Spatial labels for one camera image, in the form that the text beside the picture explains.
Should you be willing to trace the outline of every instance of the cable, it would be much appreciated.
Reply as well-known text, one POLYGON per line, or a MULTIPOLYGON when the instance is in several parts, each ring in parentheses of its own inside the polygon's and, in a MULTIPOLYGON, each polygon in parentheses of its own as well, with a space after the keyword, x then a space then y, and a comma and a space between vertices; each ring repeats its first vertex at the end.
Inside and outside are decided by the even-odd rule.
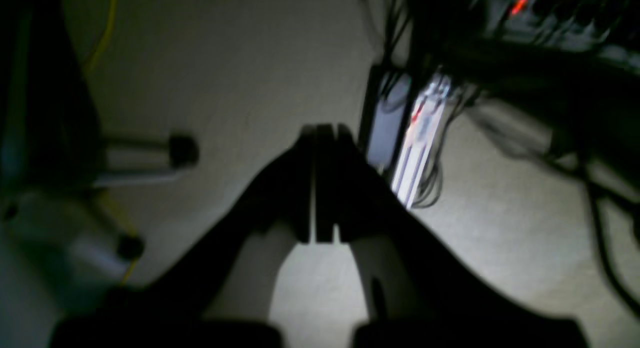
MULTIPOLYGON (((89 56, 87 56, 84 63, 82 64, 82 70, 85 75, 89 74, 89 72, 93 70, 93 68, 96 66, 96 63, 98 63, 100 56, 102 56, 103 52, 105 52, 105 49, 107 48, 107 46, 111 41, 112 35, 114 34, 117 5, 118 5, 118 0, 109 0, 109 12, 107 14, 107 23, 106 23, 105 29, 102 32, 100 39, 98 39, 98 43, 94 45, 94 47, 89 52, 89 56)), ((135 238, 138 236, 136 227, 131 222, 131 219, 129 218, 128 214, 126 214, 126 212, 121 207, 121 205, 119 205, 118 202, 114 200, 114 198, 109 194, 108 191, 106 190, 103 191, 98 196, 98 201, 100 204, 102 204, 103 207, 105 207, 107 211, 109 211, 109 213, 112 215, 114 220, 117 223, 119 223, 119 225, 121 225, 122 228, 124 228, 128 236, 132 238, 135 238)), ((136 268, 137 263, 138 263, 138 259, 133 259, 131 261, 128 268, 126 269, 126 272, 124 273, 122 279, 118 284, 119 286, 122 287, 127 283, 134 269, 136 268)))
POLYGON ((514 156, 514 154, 511 154, 510 152, 505 150, 504 142, 499 142, 500 139, 507 139, 506 134, 503 134, 501 132, 496 134, 495 127, 493 127, 492 130, 488 131, 487 129, 489 125, 479 124, 481 121, 478 119, 472 119, 471 121, 478 125, 478 127, 480 127, 480 129, 482 129, 485 133, 488 132, 490 135, 494 135, 494 138, 496 139, 491 139, 492 143, 495 144, 496 142, 498 142, 498 144, 496 144, 496 147, 498 147, 500 152, 503 153, 507 158, 528 159, 534 163, 539 164, 540 166, 543 166, 544 168, 551 169, 551 171, 558 173, 563 177, 579 180, 584 184, 587 194, 587 200, 589 203, 589 212, 592 219, 591 223, 594 233, 594 243, 596 246, 596 252, 598 254, 598 261, 601 267, 601 272, 604 274, 605 279, 609 282, 613 291, 617 293, 622 302, 624 302, 624 304, 626 304, 626 306, 629 308, 631 313, 633 313, 636 318, 640 319, 640 302, 638 302, 631 295, 631 293, 629 293, 629 290, 624 287, 624 285, 618 278, 613 264, 611 263, 611 257, 606 239, 606 230, 602 219, 599 200, 602 197, 607 197, 611 200, 611 202, 632 215, 636 213, 638 204, 631 202, 618 193, 615 193, 614 191, 592 181, 586 167, 587 159, 585 158, 585 154, 583 153, 584 148, 578 150, 578 165, 574 169, 566 168, 556 163, 552 159, 545 157, 544 154, 534 152, 532 149, 525 146, 522 146, 524 153, 519 154, 518 156, 514 156))
POLYGON ((385 4, 386 15, 384 19, 383 35, 376 28, 369 0, 358 1, 362 9, 365 30, 369 40, 372 41, 374 49, 379 50, 380 48, 382 48, 382 60, 390 62, 393 56, 393 52, 395 51, 398 42, 400 42, 400 38, 402 38, 402 35, 405 33, 407 26, 409 26, 409 22, 411 21, 409 10, 404 8, 403 5, 402 8, 396 11, 398 0, 391 0, 391 4, 385 4), (398 19, 400 18, 402 13, 405 13, 405 18, 402 22, 402 25, 400 25, 400 29, 398 29, 396 33, 398 19))
MULTIPOLYGON (((135 225, 131 222, 129 215, 123 209, 123 207, 109 194, 108 191, 102 191, 98 195, 98 202, 108 211, 108 213, 112 216, 112 218, 125 230, 128 236, 135 238, 138 236, 138 230, 135 225)), ((124 273, 122 279, 119 282, 119 286, 124 286, 129 278, 131 277, 133 270, 136 268, 136 264, 138 263, 138 259, 133 259, 129 264, 126 272, 124 273)))
POLYGON ((440 138, 439 145, 435 149, 435 154, 432 156, 432 152, 434 152, 434 149, 432 149, 429 152, 429 156, 427 156, 427 162, 433 159, 433 166, 429 174, 426 177, 423 176, 423 179, 421 179, 421 182, 418 186, 418 192, 416 193, 416 198, 411 205, 411 207, 414 209, 427 209, 433 207, 436 203, 438 203, 438 200, 442 195, 442 190, 444 188, 444 172, 442 169, 441 156, 447 132, 449 131, 451 123, 453 123, 455 118, 460 117, 460 115, 464 112, 464 109, 474 104, 481 91, 480 89, 476 88, 475 91, 469 96, 469 98, 465 100, 466 92, 466 90, 463 90, 460 93, 460 97, 455 104, 453 111, 446 119, 446 123, 444 125, 444 128, 442 129, 442 136, 440 138), (434 189, 435 195, 433 196, 433 198, 429 202, 424 203, 427 198, 430 197, 434 189))
POLYGON ((401 76, 402 76, 402 73, 397 70, 393 70, 389 72, 388 77, 384 82, 382 89, 380 90, 379 98, 384 98, 385 100, 389 99, 391 90, 393 90, 393 88, 396 86, 401 76))
POLYGON ((100 56, 102 56, 103 52, 105 52, 105 49, 107 48, 107 46, 109 45, 109 42, 112 39, 112 35, 114 34, 115 20, 116 20, 117 3, 118 3, 118 0, 109 0, 109 12, 107 14, 107 24, 104 28, 104 31, 102 32, 102 35, 100 36, 100 39, 98 39, 98 43, 96 43, 96 45, 93 46, 93 48, 89 52, 89 55, 85 59, 84 64, 82 65, 82 70, 85 75, 89 74, 89 72, 93 70, 93 68, 96 66, 96 63, 98 62, 98 59, 100 59, 100 56))

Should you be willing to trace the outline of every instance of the yellow cable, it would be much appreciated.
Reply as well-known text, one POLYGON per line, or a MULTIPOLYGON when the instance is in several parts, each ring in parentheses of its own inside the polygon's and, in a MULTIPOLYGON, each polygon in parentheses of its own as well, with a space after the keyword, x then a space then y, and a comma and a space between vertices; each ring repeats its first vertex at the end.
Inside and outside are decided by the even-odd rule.
MULTIPOLYGON (((108 191, 102 191, 98 195, 98 202, 110 213, 112 218, 119 223, 130 237, 137 237, 138 231, 135 225, 131 222, 129 215, 123 209, 123 207, 109 194, 108 191)), ((138 259, 133 259, 129 264, 122 280, 119 282, 119 286, 124 286, 131 277, 133 270, 136 268, 138 259)))
MULTIPOLYGON (((117 6, 118 6, 118 0, 109 0, 109 13, 107 14, 107 25, 104 28, 104 31, 102 32, 102 36, 100 36, 98 43, 96 43, 93 49, 91 49, 91 52, 89 52, 89 56, 87 57, 87 59, 84 61, 84 64, 82 65, 82 70, 85 75, 89 74, 89 72, 91 72, 94 69, 94 67, 96 67, 96 63, 98 63, 98 59, 100 59, 100 56, 102 56, 103 52, 105 52, 105 49, 109 45, 109 42, 112 40, 112 35, 114 34, 114 26, 116 22, 117 6)), ((102 206, 105 207, 107 211, 109 211, 109 213, 112 215, 114 220, 118 222, 120 225, 122 225, 122 227, 130 237, 138 236, 136 227, 131 222, 131 219, 129 218, 128 214, 124 211, 121 205, 119 205, 118 202, 116 202, 116 200, 112 198, 112 196, 109 194, 108 191, 106 190, 103 191, 98 196, 98 200, 100 203, 102 203, 102 206)), ((131 264, 129 264, 128 269, 126 269, 126 273, 122 277, 122 280, 119 282, 119 286, 124 286, 126 284, 126 282, 131 277, 137 263, 138 263, 138 259, 133 259, 131 261, 131 264)))
POLYGON ((102 36, 98 40, 98 43, 94 45, 93 49, 91 49, 91 52, 89 52, 89 56, 84 61, 82 70, 85 75, 89 74, 89 72, 91 72, 91 70, 94 69, 94 67, 96 66, 96 63, 98 62, 98 59, 103 54, 103 52, 105 52, 105 49, 107 48, 107 46, 109 45, 109 42, 112 39, 112 35, 114 34, 114 26, 116 22, 116 8, 118 6, 117 3, 118 3, 118 0, 109 0, 109 13, 107 15, 107 25, 104 31, 102 32, 102 36))

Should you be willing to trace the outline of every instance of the chair leg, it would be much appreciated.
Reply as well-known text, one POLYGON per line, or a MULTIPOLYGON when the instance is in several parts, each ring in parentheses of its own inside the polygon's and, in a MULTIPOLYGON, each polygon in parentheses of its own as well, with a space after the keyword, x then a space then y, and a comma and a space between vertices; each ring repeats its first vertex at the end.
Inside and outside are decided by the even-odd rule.
POLYGON ((99 174, 94 180, 92 186, 95 188, 171 182, 178 179, 183 170, 196 166, 200 157, 196 141, 185 135, 174 134, 166 143, 128 138, 108 138, 106 144, 108 148, 166 152, 169 158, 169 166, 155 169, 107 170, 99 174))
POLYGON ((182 175, 181 169, 114 170, 99 174, 91 184, 93 188, 136 186, 173 182, 182 175))

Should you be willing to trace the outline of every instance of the black cable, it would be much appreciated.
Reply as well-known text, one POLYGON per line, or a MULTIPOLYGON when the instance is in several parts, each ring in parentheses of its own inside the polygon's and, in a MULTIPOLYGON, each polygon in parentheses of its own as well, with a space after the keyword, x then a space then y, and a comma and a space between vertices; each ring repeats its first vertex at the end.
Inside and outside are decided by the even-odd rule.
MULTIPOLYGON (((480 124, 478 125, 482 130, 487 129, 487 125, 480 124)), ((503 133, 496 134, 496 138, 505 139, 507 136, 503 133)), ((498 149, 505 154, 505 150, 503 150, 504 145, 498 144, 496 145, 498 149)), ((551 169, 553 172, 562 175, 563 177, 567 177, 570 179, 580 180, 586 190, 587 200, 589 203, 589 211, 592 219, 592 229, 594 232, 594 242, 596 246, 596 251, 598 253, 598 261, 601 267, 601 271, 604 274, 606 280, 609 282, 611 288, 617 293, 617 295, 622 299, 624 304, 630 309, 631 313, 636 316, 636 318, 640 318, 640 303, 629 293, 628 289, 622 285, 621 281, 618 279, 618 275, 611 263, 611 257, 609 253, 608 243, 606 239, 606 230, 602 219, 602 213, 599 206, 599 200, 603 197, 607 197, 616 204, 618 207, 626 211, 631 215, 635 215, 638 204, 631 202, 627 198, 615 193, 614 191, 607 189, 596 182, 593 182, 588 174, 588 170, 586 168, 587 159, 585 158, 584 148, 578 150, 578 166, 575 169, 566 168, 552 159, 544 157, 543 154, 539 154, 534 152, 526 147, 523 147, 525 151, 521 156, 518 156, 518 159, 522 157, 533 161, 534 163, 540 164, 544 168, 551 169)), ((505 154, 507 158, 513 158, 512 154, 505 154)))
POLYGON ((640 319, 640 303, 631 296, 631 293, 622 285, 622 282, 618 279, 618 275, 615 272, 613 265, 611 264, 611 258, 609 257, 609 250, 606 240, 606 232, 604 223, 602 222, 602 215, 600 206, 598 204, 599 198, 602 196, 601 191, 597 188, 596 184, 592 184, 589 179, 585 162, 580 163, 580 172, 582 180, 584 182, 587 198, 589 200, 589 209, 592 218, 593 232, 596 243, 596 249, 598 251, 599 263, 602 268, 606 279, 608 280, 611 288, 622 299, 624 304, 631 310, 631 313, 638 319, 640 319))
POLYGON ((465 95, 466 95, 466 90, 460 93, 460 97, 457 101, 457 104, 455 104, 453 111, 448 116, 446 123, 443 127, 442 136, 440 138, 438 147, 436 149, 430 150, 429 156, 427 156, 427 163, 431 159, 433 159, 433 166, 429 174, 427 175, 427 177, 421 179, 421 182, 418 186, 418 192, 416 193, 416 198, 414 199, 413 204, 411 205, 411 207, 414 209, 427 209, 427 208, 433 207, 436 203, 438 203, 438 200, 442 195, 442 190, 444 187, 444 172, 442 169, 441 156, 442 156, 442 150, 443 150, 442 148, 444 147, 447 132, 449 131, 449 127, 451 123, 453 123, 455 118, 459 117, 464 111, 464 109, 467 108, 470 104, 473 104, 475 99, 478 98, 478 95, 480 95, 480 89, 476 89, 469 96, 467 100, 465 100, 465 95), (434 189, 436 189, 436 191, 433 198, 428 203, 424 203, 427 200, 427 198, 429 198, 429 196, 431 195, 432 191, 434 191, 434 189))
POLYGON ((490 122, 475 116, 470 115, 471 122, 473 122, 478 128, 480 128, 480 132, 484 134, 484 136, 493 143, 493 145, 498 148, 503 156, 508 159, 521 160, 530 158, 530 152, 516 152, 508 147, 506 134, 503 133, 500 129, 495 127, 490 122))
MULTIPOLYGON (((382 66, 389 67, 389 73, 387 74, 386 80, 382 84, 382 89, 378 97, 378 100, 381 100, 381 99, 386 100, 389 97, 389 94, 391 93, 393 88, 395 88, 398 81, 400 81, 400 77, 402 77, 402 74, 403 74, 402 71, 400 71, 399 69, 391 68, 393 67, 392 56, 396 49, 396 46, 398 45, 398 42, 400 41, 400 38, 402 38, 402 35, 404 34, 411 20, 409 13, 406 13, 404 21, 402 22, 402 25, 400 26, 400 28, 396 33, 396 29, 398 26, 398 19, 400 18, 402 13, 406 11, 406 9, 403 9, 404 7, 403 6, 396 11, 398 0, 391 0, 390 3, 387 2, 388 0, 384 0, 384 1, 385 1, 384 9, 386 10, 386 13, 385 13, 386 18, 384 22, 384 38, 382 38, 382 35, 380 35, 377 29, 375 28, 375 23, 373 22, 373 15, 371 13, 369 0, 359 0, 363 8, 365 29, 368 33, 368 36, 370 40, 382 41, 382 46, 383 46, 382 66)), ((399 109, 406 107, 406 105, 407 105, 406 99, 401 99, 398 102, 385 104, 382 106, 381 109, 383 113, 390 114, 390 113, 394 113, 395 111, 398 111, 399 109)))

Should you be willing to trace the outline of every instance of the electronic equipment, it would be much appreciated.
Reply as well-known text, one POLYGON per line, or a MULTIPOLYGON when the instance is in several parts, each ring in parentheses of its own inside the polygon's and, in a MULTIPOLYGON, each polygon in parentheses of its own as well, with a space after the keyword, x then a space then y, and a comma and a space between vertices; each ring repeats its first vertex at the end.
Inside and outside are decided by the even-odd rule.
MULTIPOLYGON (((367 0, 363 2, 362 7, 369 9, 367 0)), ((640 189, 640 160, 636 158, 640 157, 636 94, 640 87, 640 0, 384 2, 384 53, 374 66, 375 74, 370 75, 358 145, 368 163, 386 177, 398 200, 407 208, 434 205, 442 191, 440 156, 451 121, 472 107, 480 95, 503 100, 549 128, 548 149, 531 150, 526 142, 475 114, 470 115, 473 122, 505 156, 513 156, 506 146, 521 146, 524 159, 584 184, 602 273, 630 311, 640 317, 640 304, 621 284, 610 262, 599 201, 607 198, 633 216, 636 237, 640 236, 640 203, 599 186, 588 169, 597 160, 640 189), (409 54, 402 64, 392 57, 409 22, 409 54), (386 87, 382 77, 389 72, 402 72, 398 88, 386 87), (447 93, 434 94, 434 84, 441 85, 443 79, 447 93), (435 135, 425 134, 423 143, 416 146, 416 107, 428 92, 432 102, 442 101, 443 106, 454 102, 449 92, 456 90, 459 99, 446 120, 434 110, 434 126, 425 130, 440 131, 439 143, 434 144, 435 135), (382 108, 391 104, 384 92, 396 91, 405 97, 405 104, 398 106, 401 113, 394 109, 391 115, 382 108), (380 143, 386 152, 384 160, 374 154, 381 150, 380 143), (578 163, 566 166, 558 162, 567 155, 576 156, 578 163)), ((373 20, 366 21, 373 31, 373 20)))

